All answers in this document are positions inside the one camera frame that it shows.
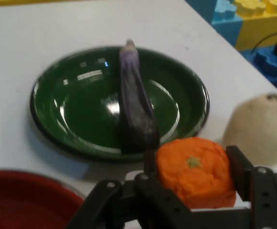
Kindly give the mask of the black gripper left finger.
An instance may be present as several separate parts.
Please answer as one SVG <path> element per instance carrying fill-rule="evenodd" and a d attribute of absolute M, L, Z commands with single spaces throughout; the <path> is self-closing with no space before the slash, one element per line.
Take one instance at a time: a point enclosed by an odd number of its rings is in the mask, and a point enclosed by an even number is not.
<path fill-rule="evenodd" d="M 191 211 L 158 181 L 155 157 L 155 150 L 144 153 L 144 171 L 134 180 L 99 182 L 66 228 L 122 229 L 136 219 L 144 229 L 192 229 Z"/>

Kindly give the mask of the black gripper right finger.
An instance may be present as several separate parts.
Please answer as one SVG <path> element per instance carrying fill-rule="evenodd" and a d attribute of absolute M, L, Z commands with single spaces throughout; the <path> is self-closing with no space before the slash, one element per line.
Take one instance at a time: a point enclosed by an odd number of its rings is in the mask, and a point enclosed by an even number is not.
<path fill-rule="evenodd" d="M 253 166 L 237 146 L 227 146 L 226 153 L 236 191 L 250 203 L 250 228 L 277 229 L 277 173 Z"/>

